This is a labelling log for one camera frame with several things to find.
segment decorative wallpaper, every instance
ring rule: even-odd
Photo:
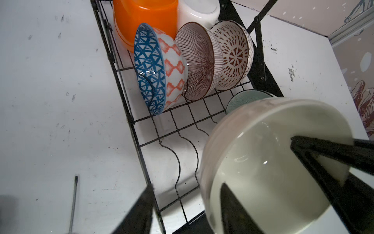
[[[372,7],[373,1],[278,0],[269,11],[269,14],[328,36]],[[233,0],[233,2],[260,11],[268,0]]]
[[[374,25],[334,49],[370,140],[374,140]]]

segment black wire dish rack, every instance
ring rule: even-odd
[[[270,0],[247,29],[249,33],[256,30],[258,46],[247,78],[230,90],[214,90],[199,101],[181,97],[173,107],[153,116],[138,89],[134,55],[122,46],[114,28],[112,0],[91,0],[146,183],[154,186],[155,213],[162,233],[212,233],[201,197],[196,199],[199,157],[209,133],[225,116],[230,99],[251,88],[283,96],[264,63],[260,25],[276,1]],[[219,20],[231,19],[244,26],[231,1],[220,0],[220,5]]]

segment cream bowl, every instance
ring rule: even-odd
[[[353,144],[342,114],[314,100],[255,101],[234,110],[214,128],[203,151],[200,187],[215,233],[223,233],[223,183],[266,234],[299,233],[326,211],[327,198],[290,149],[295,135]],[[323,156],[317,160],[344,184],[347,165]]]

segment blue triangle pattern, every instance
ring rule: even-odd
[[[139,25],[134,45],[134,64],[141,94],[151,114],[159,115],[166,101],[165,65],[151,26]]]

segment orange patterned bowl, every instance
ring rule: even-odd
[[[178,0],[113,0],[114,26],[126,49],[134,52],[135,33],[143,22],[174,39],[177,7]]]

